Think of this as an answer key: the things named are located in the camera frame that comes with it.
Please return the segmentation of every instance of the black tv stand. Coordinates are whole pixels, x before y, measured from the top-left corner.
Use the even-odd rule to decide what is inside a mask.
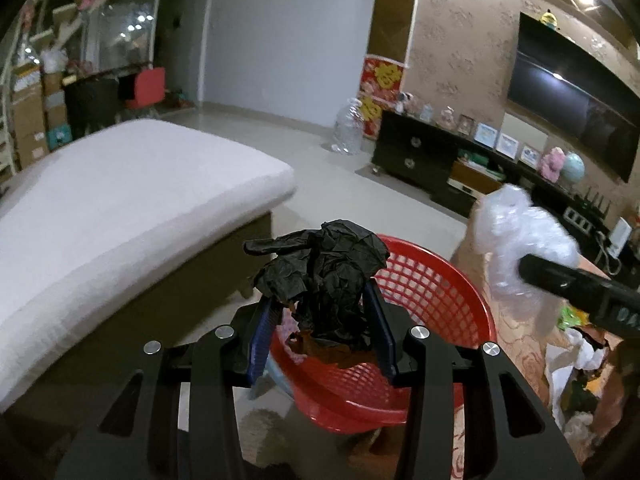
[[[527,184],[525,187],[530,191],[532,202],[558,218],[576,239],[580,252],[587,259],[596,259],[600,247],[593,234],[596,231],[605,235],[609,233],[602,218],[581,210],[582,201],[579,198],[545,180],[533,168],[474,141],[471,136],[443,130],[434,124],[423,123],[394,112],[384,112],[372,163],[387,173],[426,190],[435,203],[468,218],[476,199],[447,183],[460,149],[487,157],[491,165],[501,168],[506,176],[506,183],[516,186]],[[580,210],[593,224],[590,235],[586,235],[563,217],[568,206]]]

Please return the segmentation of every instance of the photo frame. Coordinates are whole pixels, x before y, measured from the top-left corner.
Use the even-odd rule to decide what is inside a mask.
[[[498,143],[495,145],[495,151],[515,160],[519,145],[520,143],[513,137],[506,134],[500,134],[500,137],[498,137]]]
[[[528,144],[523,145],[522,151],[520,152],[520,160],[527,166],[530,166],[534,170],[537,170],[538,166],[540,165],[541,158],[542,153],[540,153],[538,150],[532,148]]]
[[[480,142],[480,144],[484,144],[489,148],[493,148],[495,146],[495,139],[498,137],[498,130],[488,126],[487,124],[480,123],[476,128],[476,134],[474,135],[474,140]]]
[[[460,115],[458,120],[458,133],[469,136],[473,133],[476,127],[476,120],[466,115]]]

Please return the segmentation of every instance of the large water jug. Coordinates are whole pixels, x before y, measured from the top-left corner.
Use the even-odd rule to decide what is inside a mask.
[[[356,155],[360,153],[362,135],[364,132],[364,117],[360,111],[362,102],[358,99],[349,99],[339,112],[335,120],[334,152]]]

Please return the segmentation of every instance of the tile floor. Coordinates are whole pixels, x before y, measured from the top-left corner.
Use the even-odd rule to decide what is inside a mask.
[[[324,221],[343,218],[449,258],[465,233],[464,219],[438,209],[426,193],[386,175],[373,176],[369,169],[372,143],[361,154],[347,156],[332,152],[328,137],[229,112],[184,112],[168,120],[253,146],[294,168],[298,191],[274,209],[275,235],[318,228]],[[184,342],[229,322],[239,306],[252,301],[233,295]],[[237,389],[234,397],[238,422],[257,408],[283,417],[292,445],[290,463],[302,480],[365,478],[348,466],[340,452],[346,438],[313,425],[280,389],[271,389],[255,400],[248,398],[247,390]],[[182,392],[178,424],[187,429],[187,388]]]

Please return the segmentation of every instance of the white mattress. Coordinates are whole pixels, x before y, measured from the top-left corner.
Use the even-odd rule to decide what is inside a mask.
[[[0,199],[0,410],[140,292],[295,190],[265,153],[164,121],[46,156]]]

